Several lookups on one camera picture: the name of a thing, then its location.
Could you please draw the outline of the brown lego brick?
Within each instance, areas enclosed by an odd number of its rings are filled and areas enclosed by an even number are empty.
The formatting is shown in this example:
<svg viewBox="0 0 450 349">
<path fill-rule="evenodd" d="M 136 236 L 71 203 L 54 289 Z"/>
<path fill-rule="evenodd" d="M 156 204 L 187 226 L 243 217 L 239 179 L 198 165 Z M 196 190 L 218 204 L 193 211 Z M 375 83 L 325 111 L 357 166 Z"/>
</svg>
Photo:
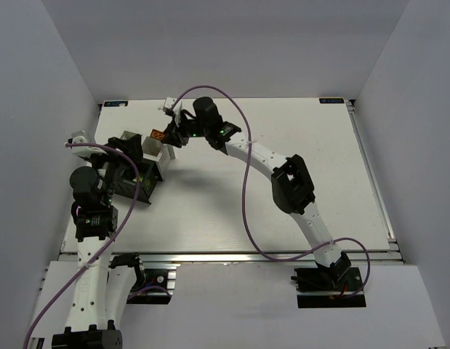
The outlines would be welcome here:
<svg viewBox="0 0 450 349">
<path fill-rule="evenodd" d="M 165 133 L 162 131 L 159 131 L 157 129 L 152 129 L 150 132 L 150 138 L 153 138 L 155 140 L 163 141 L 165 138 Z"/>
</svg>

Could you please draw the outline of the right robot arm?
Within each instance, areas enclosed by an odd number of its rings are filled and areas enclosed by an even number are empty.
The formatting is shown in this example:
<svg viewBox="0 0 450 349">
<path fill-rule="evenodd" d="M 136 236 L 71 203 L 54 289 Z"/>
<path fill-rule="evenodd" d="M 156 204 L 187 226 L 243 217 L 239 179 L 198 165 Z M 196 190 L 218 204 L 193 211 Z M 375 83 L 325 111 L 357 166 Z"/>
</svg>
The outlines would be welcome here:
<svg viewBox="0 0 450 349">
<path fill-rule="evenodd" d="M 167 98 L 162 110 L 172 119 L 164 130 L 163 144 L 181 148 L 189 139 L 203 137 L 213 149 L 264 175 L 270 181 L 274 204 L 296 222 L 308 241 L 321 280 L 338 286 L 351 262 L 321 218 L 304 159 L 299 155 L 282 156 L 252 142 L 240 127 L 223 120 L 210 97 L 194 100 L 192 112 L 183 109 L 180 101 Z"/>
</svg>

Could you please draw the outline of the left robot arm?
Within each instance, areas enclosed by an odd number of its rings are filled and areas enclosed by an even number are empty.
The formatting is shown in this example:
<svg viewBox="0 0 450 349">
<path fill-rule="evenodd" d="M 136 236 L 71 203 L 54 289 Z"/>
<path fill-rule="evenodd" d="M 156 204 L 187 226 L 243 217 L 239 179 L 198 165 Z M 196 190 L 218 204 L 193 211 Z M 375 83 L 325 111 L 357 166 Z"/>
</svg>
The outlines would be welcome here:
<svg viewBox="0 0 450 349">
<path fill-rule="evenodd" d="M 73 171 L 71 215 L 76 226 L 78 270 L 63 333 L 52 337 L 52 348 L 121 348 L 121 317 L 127 297 L 141 275 L 135 254 L 113 257 L 114 242 L 125 222 L 113 205 L 116 186 L 125 171 L 139 177 L 142 138 L 111 137 L 104 145 L 74 134 L 73 153 L 87 165 Z"/>
</svg>

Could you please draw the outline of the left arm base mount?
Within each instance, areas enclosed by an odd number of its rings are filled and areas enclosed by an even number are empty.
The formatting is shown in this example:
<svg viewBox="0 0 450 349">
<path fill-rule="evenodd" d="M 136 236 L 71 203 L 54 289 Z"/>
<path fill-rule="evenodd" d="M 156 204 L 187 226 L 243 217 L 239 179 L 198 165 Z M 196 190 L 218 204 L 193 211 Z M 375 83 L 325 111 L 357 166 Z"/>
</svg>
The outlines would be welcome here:
<svg viewBox="0 0 450 349">
<path fill-rule="evenodd" d="M 136 280 L 127 303 L 132 305 L 168 305 L 172 298 L 177 264 L 155 262 L 136 254 L 140 266 L 136 269 Z"/>
</svg>

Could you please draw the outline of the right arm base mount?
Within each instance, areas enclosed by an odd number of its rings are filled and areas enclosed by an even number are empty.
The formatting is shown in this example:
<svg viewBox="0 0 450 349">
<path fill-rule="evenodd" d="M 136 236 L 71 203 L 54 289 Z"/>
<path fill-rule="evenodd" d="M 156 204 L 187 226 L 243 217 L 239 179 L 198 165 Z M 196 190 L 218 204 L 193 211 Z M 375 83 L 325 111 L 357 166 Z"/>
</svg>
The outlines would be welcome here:
<svg viewBox="0 0 450 349">
<path fill-rule="evenodd" d="M 366 298 L 359 268 L 350 270 L 334 283 L 317 268 L 296 268 L 291 281 L 300 309 L 365 308 Z"/>
</svg>

